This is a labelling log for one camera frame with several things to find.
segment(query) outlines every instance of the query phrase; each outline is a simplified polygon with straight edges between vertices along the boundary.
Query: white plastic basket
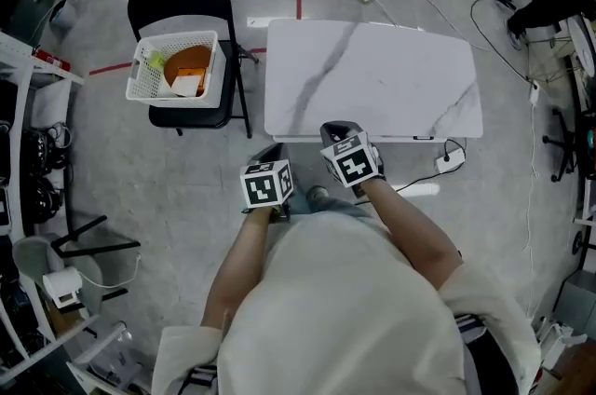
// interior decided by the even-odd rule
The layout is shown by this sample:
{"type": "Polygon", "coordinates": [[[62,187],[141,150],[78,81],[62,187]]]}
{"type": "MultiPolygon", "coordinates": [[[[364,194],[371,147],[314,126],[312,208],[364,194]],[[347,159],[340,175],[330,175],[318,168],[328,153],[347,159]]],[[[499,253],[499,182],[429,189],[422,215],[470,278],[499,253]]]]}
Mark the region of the white plastic basket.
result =
{"type": "Polygon", "coordinates": [[[195,31],[152,35],[139,41],[134,51],[132,70],[127,83],[127,99],[155,107],[217,108],[222,98],[225,56],[215,31],[195,31]],[[211,50],[209,68],[205,73],[205,91],[200,97],[180,97],[172,92],[163,72],[147,64],[156,50],[167,61],[171,56],[192,46],[211,50]]]}

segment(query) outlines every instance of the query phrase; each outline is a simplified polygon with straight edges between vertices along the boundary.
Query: white electronic device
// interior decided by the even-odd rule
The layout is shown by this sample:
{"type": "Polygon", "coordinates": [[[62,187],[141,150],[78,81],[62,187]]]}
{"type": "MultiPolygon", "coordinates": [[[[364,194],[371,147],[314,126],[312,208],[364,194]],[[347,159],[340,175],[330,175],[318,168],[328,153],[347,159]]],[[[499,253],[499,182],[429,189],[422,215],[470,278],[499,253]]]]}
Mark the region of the white electronic device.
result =
{"type": "Polygon", "coordinates": [[[43,281],[46,292],[58,309],[78,302],[76,292],[83,287],[83,280],[76,267],[68,266],[45,274],[43,281]]]}
{"type": "Polygon", "coordinates": [[[376,151],[366,131],[323,148],[320,153],[333,177],[346,188],[379,174],[376,151]]]}
{"type": "Polygon", "coordinates": [[[445,160],[445,156],[439,157],[435,160],[435,167],[437,167],[437,171],[439,173],[453,170],[466,161],[466,154],[462,148],[453,150],[453,152],[448,153],[447,156],[449,156],[448,160],[445,160]]]}
{"type": "Polygon", "coordinates": [[[240,181],[247,208],[280,205],[294,189],[289,160],[242,167],[240,181]]]}
{"type": "Polygon", "coordinates": [[[540,86],[534,81],[530,87],[530,96],[528,97],[528,100],[533,107],[538,105],[538,97],[540,97],[540,86]]]}

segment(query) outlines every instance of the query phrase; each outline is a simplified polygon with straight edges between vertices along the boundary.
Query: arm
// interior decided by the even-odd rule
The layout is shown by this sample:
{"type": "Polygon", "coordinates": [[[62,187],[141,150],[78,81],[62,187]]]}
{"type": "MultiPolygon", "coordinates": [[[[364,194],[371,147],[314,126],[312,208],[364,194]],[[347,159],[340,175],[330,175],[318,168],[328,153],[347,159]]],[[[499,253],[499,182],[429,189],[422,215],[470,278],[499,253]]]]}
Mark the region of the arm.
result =
{"type": "Polygon", "coordinates": [[[463,263],[449,237],[387,182],[371,179],[360,186],[389,229],[391,242],[438,290],[463,263]]]}
{"type": "Polygon", "coordinates": [[[244,298],[261,280],[272,207],[249,213],[215,276],[201,326],[226,330],[244,298]]]}

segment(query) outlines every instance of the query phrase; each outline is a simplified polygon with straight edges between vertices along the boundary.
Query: red tape line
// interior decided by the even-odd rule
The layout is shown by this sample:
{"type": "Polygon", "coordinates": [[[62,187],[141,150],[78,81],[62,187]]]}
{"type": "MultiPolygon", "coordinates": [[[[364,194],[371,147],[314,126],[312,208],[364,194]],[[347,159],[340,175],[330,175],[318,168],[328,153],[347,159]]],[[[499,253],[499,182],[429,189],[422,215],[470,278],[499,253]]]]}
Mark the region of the red tape line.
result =
{"type": "Polygon", "coordinates": [[[103,74],[104,72],[116,71],[118,69],[124,69],[126,67],[130,67],[131,65],[132,65],[132,62],[118,63],[116,65],[110,65],[109,67],[102,67],[101,69],[96,69],[94,71],[91,71],[91,72],[89,72],[89,75],[97,75],[97,74],[103,74]]]}

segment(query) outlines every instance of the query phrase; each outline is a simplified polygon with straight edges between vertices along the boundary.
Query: power adapter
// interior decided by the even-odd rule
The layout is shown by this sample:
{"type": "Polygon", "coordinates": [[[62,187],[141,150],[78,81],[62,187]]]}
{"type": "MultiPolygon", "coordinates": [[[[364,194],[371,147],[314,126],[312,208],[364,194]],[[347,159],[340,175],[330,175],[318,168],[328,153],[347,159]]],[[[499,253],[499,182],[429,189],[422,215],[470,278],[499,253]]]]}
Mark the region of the power adapter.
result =
{"type": "Polygon", "coordinates": [[[530,104],[533,107],[536,107],[538,105],[538,97],[539,96],[540,96],[540,86],[538,84],[536,84],[535,81],[532,81],[531,87],[530,87],[530,96],[528,97],[528,100],[530,101],[530,104]]]}
{"type": "Polygon", "coordinates": [[[453,170],[466,161],[466,154],[462,148],[457,148],[443,157],[435,160],[435,168],[439,173],[453,170]]]}

